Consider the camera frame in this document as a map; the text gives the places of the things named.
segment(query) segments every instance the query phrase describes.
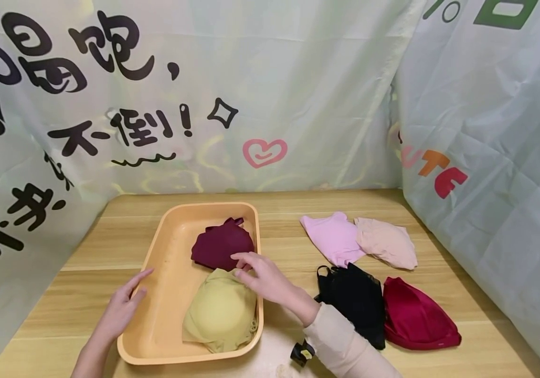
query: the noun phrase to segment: smiley heart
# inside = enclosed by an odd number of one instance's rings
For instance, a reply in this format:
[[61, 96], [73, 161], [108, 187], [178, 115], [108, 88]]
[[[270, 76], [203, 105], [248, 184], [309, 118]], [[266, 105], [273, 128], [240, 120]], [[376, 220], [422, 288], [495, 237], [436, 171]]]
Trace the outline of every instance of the smiley heart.
[[[262, 152], [262, 154], [254, 155], [255, 159], [257, 159], [258, 162], [253, 159], [253, 156], [251, 156], [250, 152], [251, 147], [255, 145], [261, 147]], [[280, 146], [280, 151], [277, 154], [269, 152], [270, 148], [274, 146]], [[276, 139], [270, 143], [266, 142], [263, 139], [250, 139], [242, 145], [242, 154], [245, 156], [247, 163], [249, 163], [250, 166], [255, 169], [261, 168], [271, 163], [279, 162], [280, 160], [282, 160], [282, 158], [285, 157], [285, 155], [287, 154], [287, 150], [287, 143], [282, 139]]]

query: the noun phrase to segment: clothing tag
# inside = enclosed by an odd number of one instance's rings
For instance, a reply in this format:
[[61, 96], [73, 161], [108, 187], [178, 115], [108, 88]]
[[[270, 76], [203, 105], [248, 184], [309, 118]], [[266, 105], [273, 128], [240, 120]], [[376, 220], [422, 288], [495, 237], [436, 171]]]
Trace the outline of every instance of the clothing tag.
[[306, 363], [314, 358], [315, 355], [316, 351], [305, 340], [303, 344], [296, 343], [291, 351], [291, 359], [302, 368], [304, 368]]

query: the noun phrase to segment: sleeve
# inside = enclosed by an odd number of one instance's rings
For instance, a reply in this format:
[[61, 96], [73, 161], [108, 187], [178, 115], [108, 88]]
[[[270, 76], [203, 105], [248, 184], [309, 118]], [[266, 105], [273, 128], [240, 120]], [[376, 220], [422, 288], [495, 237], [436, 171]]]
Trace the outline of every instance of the sleeve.
[[333, 306], [322, 303], [304, 333], [317, 357], [337, 378], [402, 378]]

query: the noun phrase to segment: orange plastic tray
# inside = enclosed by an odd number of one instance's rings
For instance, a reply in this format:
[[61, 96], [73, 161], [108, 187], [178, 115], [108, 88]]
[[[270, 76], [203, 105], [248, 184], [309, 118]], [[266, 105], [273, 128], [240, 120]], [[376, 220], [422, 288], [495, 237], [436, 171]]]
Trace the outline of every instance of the orange plastic tray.
[[203, 344], [182, 342], [182, 321], [198, 287], [210, 269], [190, 260], [197, 236], [207, 226], [218, 226], [227, 218], [243, 218], [255, 250], [259, 247], [259, 216], [248, 203], [183, 204], [163, 215], [142, 270], [154, 268], [142, 281], [147, 295], [129, 327], [118, 340], [120, 356], [132, 365], [166, 365], [239, 357], [259, 341], [263, 331], [263, 300], [257, 299], [257, 333], [241, 349], [211, 353]]

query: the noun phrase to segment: star doodle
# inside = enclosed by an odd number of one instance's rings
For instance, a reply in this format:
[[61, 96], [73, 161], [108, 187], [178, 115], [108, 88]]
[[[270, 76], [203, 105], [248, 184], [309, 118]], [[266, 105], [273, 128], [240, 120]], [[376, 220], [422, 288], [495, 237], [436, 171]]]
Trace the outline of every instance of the star doodle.
[[[217, 115], [217, 112], [219, 111], [219, 105], [221, 105], [222, 108], [227, 110], [229, 112], [229, 115], [227, 119], [222, 118], [221, 116]], [[213, 111], [211, 111], [210, 115], [207, 115], [208, 120], [217, 120], [221, 122], [224, 125], [224, 128], [230, 128], [231, 121], [234, 119], [234, 116], [238, 114], [238, 109], [231, 107], [229, 104], [226, 104], [221, 98], [217, 97], [215, 99], [215, 107], [213, 108]]]

